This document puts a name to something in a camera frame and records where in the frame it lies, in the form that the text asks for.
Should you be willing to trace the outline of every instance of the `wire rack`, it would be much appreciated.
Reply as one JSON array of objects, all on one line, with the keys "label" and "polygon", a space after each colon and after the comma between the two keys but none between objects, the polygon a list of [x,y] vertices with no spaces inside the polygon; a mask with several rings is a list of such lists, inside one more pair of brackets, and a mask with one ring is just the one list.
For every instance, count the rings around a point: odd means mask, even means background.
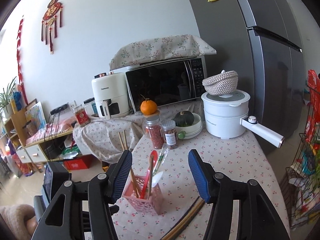
[{"label": "wire rack", "polygon": [[296,155],[280,182],[291,229],[320,216],[320,93],[311,87],[309,91],[305,130],[299,134]]}]

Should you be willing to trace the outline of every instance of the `white drawer cabinet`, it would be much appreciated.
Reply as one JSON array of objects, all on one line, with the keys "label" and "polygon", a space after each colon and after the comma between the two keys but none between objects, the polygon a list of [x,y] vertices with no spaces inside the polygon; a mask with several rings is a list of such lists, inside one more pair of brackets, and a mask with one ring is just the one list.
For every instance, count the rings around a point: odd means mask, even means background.
[{"label": "white drawer cabinet", "polygon": [[25,149],[17,150],[16,153],[22,163],[31,163],[31,159]]},{"label": "white drawer cabinet", "polygon": [[40,146],[37,145],[33,145],[30,147],[25,148],[28,152],[28,155],[30,156],[31,160],[34,163],[39,163],[39,162],[47,162],[48,159],[47,157],[44,155],[43,151],[41,150]]}]

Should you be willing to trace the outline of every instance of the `green pumpkin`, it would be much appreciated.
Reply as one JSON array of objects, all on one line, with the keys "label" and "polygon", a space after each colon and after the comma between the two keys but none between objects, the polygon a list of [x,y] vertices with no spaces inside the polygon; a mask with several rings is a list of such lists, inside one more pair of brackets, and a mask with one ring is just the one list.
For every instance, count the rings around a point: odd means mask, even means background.
[{"label": "green pumpkin", "polygon": [[193,124],[195,117],[190,111],[182,111],[177,113],[172,120],[176,122],[178,127],[187,127]]}]

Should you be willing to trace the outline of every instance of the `cherry print tablecloth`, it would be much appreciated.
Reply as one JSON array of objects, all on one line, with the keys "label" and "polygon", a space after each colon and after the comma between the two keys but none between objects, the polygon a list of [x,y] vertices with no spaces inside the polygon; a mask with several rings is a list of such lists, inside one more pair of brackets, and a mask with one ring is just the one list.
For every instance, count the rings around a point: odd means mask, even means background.
[{"label": "cherry print tablecloth", "polygon": [[[138,213],[125,198],[120,198],[117,201],[120,210],[112,216],[119,239],[159,240],[186,212],[198,196],[188,165],[187,157],[191,149],[196,149],[205,162],[211,163],[215,171],[226,174],[232,180],[247,182],[249,179],[256,179],[274,204],[289,232],[284,200],[276,177],[251,131],[246,131],[238,138],[221,140],[203,129],[197,137],[190,140],[180,140],[179,143],[180,147],[169,151],[160,168],[160,171],[164,171],[159,181],[164,196],[162,214],[152,216]],[[146,174],[148,157],[152,150],[151,141],[143,136],[132,152],[132,167],[135,174]],[[211,206],[205,204],[179,238],[202,239]],[[236,239],[238,207],[238,201],[234,201],[229,239]]]},{"label": "cherry print tablecloth", "polygon": [[[180,111],[199,114],[204,120],[202,100],[185,101],[159,107],[161,120],[171,119]],[[83,154],[92,154],[102,161],[118,162],[122,154],[118,132],[126,130],[129,149],[134,149],[143,136],[141,112],[110,120],[91,117],[85,127],[76,124],[73,138]]]}]

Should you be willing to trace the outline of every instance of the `microwave control panel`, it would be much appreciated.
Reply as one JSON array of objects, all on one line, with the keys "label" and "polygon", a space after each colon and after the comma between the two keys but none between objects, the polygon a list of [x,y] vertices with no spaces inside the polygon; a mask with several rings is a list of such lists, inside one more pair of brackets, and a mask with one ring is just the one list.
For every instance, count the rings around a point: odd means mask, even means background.
[{"label": "microwave control panel", "polygon": [[191,59],[191,71],[196,90],[196,98],[200,97],[204,92],[204,86],[202,81],[204,80],[204,72],[202,66],[202,60],[200,58]]}]

